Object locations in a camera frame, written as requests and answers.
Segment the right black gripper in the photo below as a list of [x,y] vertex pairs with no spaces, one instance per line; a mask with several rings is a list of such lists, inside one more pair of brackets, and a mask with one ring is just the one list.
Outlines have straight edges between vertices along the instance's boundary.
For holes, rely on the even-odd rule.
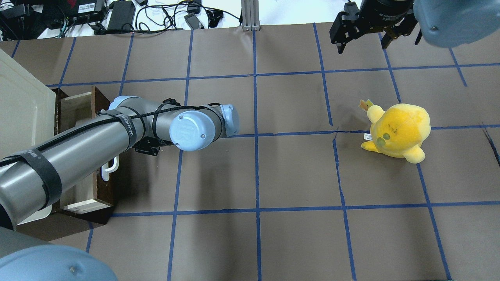
[[409,36],[416,27],[413,5],[413,0],[363,0],[359,9],[355,2],[346,2],[330,28],[330,41],[342,54],[350,41],[384,31],[381,46],[386,50],[394,40]]

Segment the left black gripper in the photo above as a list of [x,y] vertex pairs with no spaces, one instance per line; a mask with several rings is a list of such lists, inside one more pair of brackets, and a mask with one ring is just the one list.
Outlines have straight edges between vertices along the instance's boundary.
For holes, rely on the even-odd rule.
[[144,137],[133,145],[137,153],[157,156],[160,151],[160,142],[153,137]]

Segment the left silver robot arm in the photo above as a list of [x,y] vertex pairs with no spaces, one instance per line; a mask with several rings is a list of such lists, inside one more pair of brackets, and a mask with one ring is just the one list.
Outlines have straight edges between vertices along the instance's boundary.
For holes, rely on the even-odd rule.
[[86,176],[129,149],[198,151],[237,135],[232,104],[182,106],[119,96],[94,119],[1,160],[1,280],[116,281],[111,268],[83,250],[16,232],[19,222],[59,201]]

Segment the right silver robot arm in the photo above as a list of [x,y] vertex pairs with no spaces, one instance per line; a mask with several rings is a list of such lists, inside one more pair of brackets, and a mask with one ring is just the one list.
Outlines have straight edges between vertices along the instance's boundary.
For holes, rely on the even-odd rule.
[[498,0],[363,0],[360,6],[349,0],[330,28],[330,41],[342,54],[349,42],[383,32],[385,50],[419,27],[415,44],[424,39],[432,46],[454,48],[497,31],[499,14]]

